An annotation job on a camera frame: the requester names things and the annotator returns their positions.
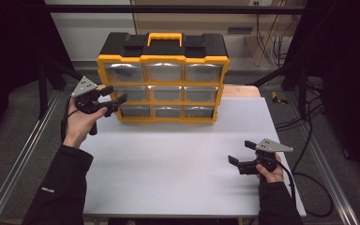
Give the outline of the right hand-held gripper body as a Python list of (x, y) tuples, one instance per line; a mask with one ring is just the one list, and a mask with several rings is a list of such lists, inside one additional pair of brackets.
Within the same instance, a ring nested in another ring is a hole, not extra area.
[(258, 174), (257, 164), (272, 172), (277, 167), (276, 152), (292, 152), (293, 148), (270, 139), (263, 139), (256, 143), (254, 150), (256, 158), (252, 161), (239, 162), (237, 169), (241, 174)]

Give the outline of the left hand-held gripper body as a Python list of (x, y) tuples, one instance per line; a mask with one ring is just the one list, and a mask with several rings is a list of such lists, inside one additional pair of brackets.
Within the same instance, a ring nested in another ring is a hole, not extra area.
[(106, 108), (104, 116), (109, 117), (112, 113), (116, 113), (119, 106), (112, 106), (109, 104), (110, 101), (100, 102), (98, 99), (102, 96), (98, 85), (86, 77), (82, 77), (71, 96), (75, 98), (76, 108), (87, 114), (97, 112), (101, 108)]

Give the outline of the clear plastic organizer drawer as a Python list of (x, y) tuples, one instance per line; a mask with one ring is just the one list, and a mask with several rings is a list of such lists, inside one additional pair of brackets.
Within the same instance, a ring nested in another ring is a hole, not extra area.
[[(131, 77), (119, 76), (115, 73), (117, 68), (129, 69), (132, 73)], [(142, 82), (143, 81), (143, 69), (140, 64), (129, 63), (110, 63), (105, 65), (108, 76), (112, 82)]]

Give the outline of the yellow black organizer cabinet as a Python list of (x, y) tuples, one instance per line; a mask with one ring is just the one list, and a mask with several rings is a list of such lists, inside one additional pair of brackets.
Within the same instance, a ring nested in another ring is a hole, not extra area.
[[(229, 69), (230, 57), (227, 53), (223, 36), (220, 34), (202, 34), (199, 36), (181, 33), (149, 33), (131, 35), (128, 33), (111, 33), (108, 35), (97, 56), (98, 75), (107, 86), (113, 85), (105, 69), (110, 63), (175, 63), (175, 64), (219, 64), (222, 66), (220, 76), (219, 104), (224, 89), (224, 77)], [(218, 106), (212, 121), (203, 120), (122, 120), (121, 122), (180, 122), (180, 123), (214, 123), (218, 117)]]

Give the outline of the person's right hand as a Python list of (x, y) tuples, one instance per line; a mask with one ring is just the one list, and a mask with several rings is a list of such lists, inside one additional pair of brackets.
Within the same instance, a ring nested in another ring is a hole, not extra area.
[(256, 169), (259, 172), (257, 177), (259, 179), (265, 179), (267, 183), (283, 182), (283, 170), (277, 166), (272, 172), (267, 171), (263, 165), (257, 164)]

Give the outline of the person's left hand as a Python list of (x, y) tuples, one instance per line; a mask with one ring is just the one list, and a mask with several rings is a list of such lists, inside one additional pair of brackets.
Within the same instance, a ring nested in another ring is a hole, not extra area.
[(106, 111), (106, 108), (101, 108), (92, 114), (83, 113), (76, 108), (75, 99), (71, 97), (67, 109), (66, 136), (63, 145), (79, 149), (93, 125), (104, 116)]

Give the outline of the group of clear drawers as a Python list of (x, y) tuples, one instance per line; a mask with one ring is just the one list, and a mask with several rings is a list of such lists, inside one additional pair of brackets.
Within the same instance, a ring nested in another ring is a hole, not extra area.
[(203, 120), (215, 118), (219, 104), (219, 64), (149, 63), (142, 82), (110, 82), (114, 94), (127, 94), (122, 120)]

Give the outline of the black metal stand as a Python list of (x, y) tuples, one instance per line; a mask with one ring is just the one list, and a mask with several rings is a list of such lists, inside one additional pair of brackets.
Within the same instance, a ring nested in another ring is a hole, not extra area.
[(291, 62), (283, 67), (280, 67), (273, 72), (265, 75), (259, 80), (252, 82), (251, 85), (259, 87), (274, 78), (284, 75), (285, 78), (282, 82), (282, 89), (285, 91), (292, 91), (298, 85), (298, 105), (297, 110), (303, 119), (307, 118), (306, 110), (306, 96), (307, 96), (307, 82), (308, 75), (305, 72), (304, 64), (301, 62)]
[(47, 82), (50, 82), (54, 90), (63, 90), (67, 85), (62, 77), (63, 74), (69, 75), (76, 81), (79, 81), (83, 77), (73, 68), (66, 67), (56, 61), (41, 64), (38, 68), (39, 119), (48, 111)]

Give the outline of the yellow black tape marker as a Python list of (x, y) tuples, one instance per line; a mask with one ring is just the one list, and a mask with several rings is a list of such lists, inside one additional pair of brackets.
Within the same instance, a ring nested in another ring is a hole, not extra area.
[(273, 101), (274, 103), (279, 103), (279, 104), (283, 104), (283, 105), (289, 104), (288, 100), (279, 99), (276, 92), (272, 92), (272, 101)]

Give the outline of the black horizontal bar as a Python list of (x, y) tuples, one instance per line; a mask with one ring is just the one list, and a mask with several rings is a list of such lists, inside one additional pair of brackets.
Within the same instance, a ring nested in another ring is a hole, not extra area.
[(277, 14), (303, 15), (319, 12), (315, 7), (224, 7), (158, 5), (46, 5), (54, 13), (184, 13), (184, 14)]

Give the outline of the black curtain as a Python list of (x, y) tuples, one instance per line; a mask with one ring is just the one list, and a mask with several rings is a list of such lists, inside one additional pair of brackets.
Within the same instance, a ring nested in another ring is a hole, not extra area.
[(322, 101), (360, 164), (360, 0), (307, 0), (287, 59), (323, 81)]
[(52, 86), (65, 87), (61, 72), (51, 62), (72, 63), (45, 0), (0, 0), (0, 120), (8, 96), (34, 82), (42, 69)]

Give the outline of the aluminium frame rail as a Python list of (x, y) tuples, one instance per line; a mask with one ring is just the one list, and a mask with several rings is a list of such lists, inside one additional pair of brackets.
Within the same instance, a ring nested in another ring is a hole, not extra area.
[(35, 147), (38, 144), (38, 141), (41, 135), (44, 132), (45, 127), (50, 121), (52, 114), (56, 108), (59, 98), (62, 96), (61, 91), (53, 91), (52, 96), (48, 102), (48, 108), (45, 114), (37, 120), (31, 134), (29, 135), (26, 143), (24, 144), (22, 151), (18, 155), (16, 161), (14, 162), (11, 170), (9, 171), (5, 182), (0, 187), (0, 215), (6, 206), (8, 199), (15, 188), (17, 182), (19, 181), (23, 170), (28, 162), (28, 159), (31, 157)]
[(302, 129), (306, 138), (309, 139), (307, 147), (310, 149), (310, 154), (313, 156), (315, 164), (322, 181), (329, 192), (334, 210), (337, 211), (341, 218), (340, 225), (360, 225), (356, 214), (353, 211), (340, 183), (329, 164), (329, 161), (325, 158), (324, 151), (319, 145), (317, 135), (317, 129), (314, 126), (314, 122), (310, 120), (302, 125)]

